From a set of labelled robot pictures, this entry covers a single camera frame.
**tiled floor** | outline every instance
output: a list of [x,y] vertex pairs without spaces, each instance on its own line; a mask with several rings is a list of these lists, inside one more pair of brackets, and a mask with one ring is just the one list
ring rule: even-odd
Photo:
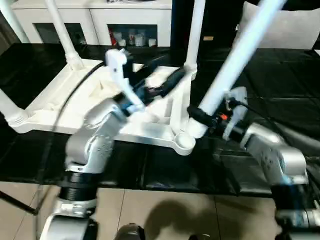
[[[36,205],[33,184],[0,182],[0,190]],[[57,192],[57,187],[50,189],[41,226]],[[271,199],[124,189],[100,189],[98,195],[99,240],[112,240],[128,223],[143,226],[148,240],[188,240],[192,234],[211,240],[273,240],[278,231]],[[0,239],[35,239],[34,217],[0,200]]]

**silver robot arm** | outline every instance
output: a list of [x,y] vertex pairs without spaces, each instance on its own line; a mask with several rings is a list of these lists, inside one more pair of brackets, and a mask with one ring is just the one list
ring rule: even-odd
[[310,194],[307,163],[302,152],[260,124],[232,122],[232,110],[230,113],[230,109],[226,109],[214,116],[192,106],[188,112],[223,139],[227,131],[228,140],[237,142],[258,161],[275,202],[275,219],[283,229],[276,239],[319,239],[320,209]]
[[156,97],[166,96],[185,76],[184,68],[174,71],[159,87],[148,88],[147,78],[159,65],[156,58],[133,72],[133,62],[125,50],[106,53],[111,77],[122,93],[92,108],[82,127],[66,144],[66,172],[52,214],[46,220],[40,240],[95,240],[98,223],[90,218],[97,207],[101,174],[111,155],[114,137],[127,117],[143,111]]

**black cable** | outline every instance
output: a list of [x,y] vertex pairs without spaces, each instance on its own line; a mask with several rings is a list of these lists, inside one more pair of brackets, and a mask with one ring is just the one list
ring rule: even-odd
[[[46,145],[44,146],[44,150],[43,150],[43,154],[42,154],[42,158],[41,158],[41,162],[40,162],[40,167],[39,167],[39,171],[37,173],[36,179],[38,182],[38,187],[35,193],[35,198],[36,198],[36,203],[37,206],[40,205],[41,203],[41,196],[42,196],[42,191],[43,191],[43,181],[44,181],[44,177],[45,177],[45,173],[46,173],[46,165],[49,159],[49,154],[50,154],[50,150],[51,147],[53,145],[54,142],[54,137],[55,137],[55,131],[57,129],[58,126],[58,122],[60,120],[60,117],[62,116],[63,112],[66,109],[66,106],[69,102],[69,100],[71,99],[71,97],[75,94],[75,92],[79,89],[79,87],[87,80],[88,77],[90,77],[97,69],[99,69],[100,67],[105,66],[104,62],[99,63],[98,65],[96,65],[94,68],[92,68],[82,79],[81,81],[75,86],[75,88],[72,90],[72,92],[68,95],[68,97],[66,98],[66,100],[64,101],[63,105],[61,106],[58,115],[55,119],[55,122],[52,126],[52,130],[50,132],[50,135],[48,136]],[[37,214],[35,216],[35,239],[38,240],[39,239],[39,214]]]
[[289,139],[286,137],[286,134],[284,134],[284,132],[281,130],[280,127],[277,126],[277,124],[270,120],[267,116],[263,115],[262,113],[258,112],[257,110],[255,110],[253,107],[249,106],[248,104],[245,104],[244,102],[241,102],[241,101],[237,101],[235,99],[232,99],[230,101],[230,103],[234,104],[234,105],[241,105],[241,106],[244,106],[246,107],[249,111],[259,115],[260,117],[262,117],[263,119],[265,119],[269,124],[270,126],[273,128],[273,130],[279,134],[283,140],[290,146],[292,146],[291,142],[289,141]]

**white cushion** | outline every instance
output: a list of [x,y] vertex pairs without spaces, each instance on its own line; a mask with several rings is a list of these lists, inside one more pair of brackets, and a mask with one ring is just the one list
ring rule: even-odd
[[[233,41],[258,11],[259,6],[244,2],[238,31]],[[279,11],[265,33],[259,48],[312,49],[320,33],[320,8],[309,11]]]

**white pole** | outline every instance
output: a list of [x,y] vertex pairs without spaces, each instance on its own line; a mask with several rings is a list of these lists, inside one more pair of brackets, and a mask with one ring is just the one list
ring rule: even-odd
[[14,14],[14,11],[11,9],[11,4],[13,2],[14,0],[0,0],[0,11],[20,41],[23,44],[30,43],[25,31]]
[[45,0],[46,7],[51,14],[54,28],[59,36],[60,42],[65,52],[66,62],[70,64],[72,70],[80,70],[84,68],[84,64],[76,52],[74,45],[70,39],[67,28],[59,13],[55,0]]
[[204,19],[206,0],[194,0],[192,23],[189,36],[188,52],[184,66],[192,72],[192,80],[197,74],[197,56],[201,37],[202,22]]
[[10,126],[21,124],[28,119],[28,114],[21,109],[0,89],[0,112]]
[[[239,75],[255,53],[265,32],[271,24],[277,11],[282,9],[286,0],[262,0],[259,11],[252,18],[235,48],[231,51],[208,92],[201,101],[199,108],[209,115],[213,115],[224,99],[225,93],[230,91]],[[187,131],[195,137],[201,138],[207,127],[193,118],[189,120]]]

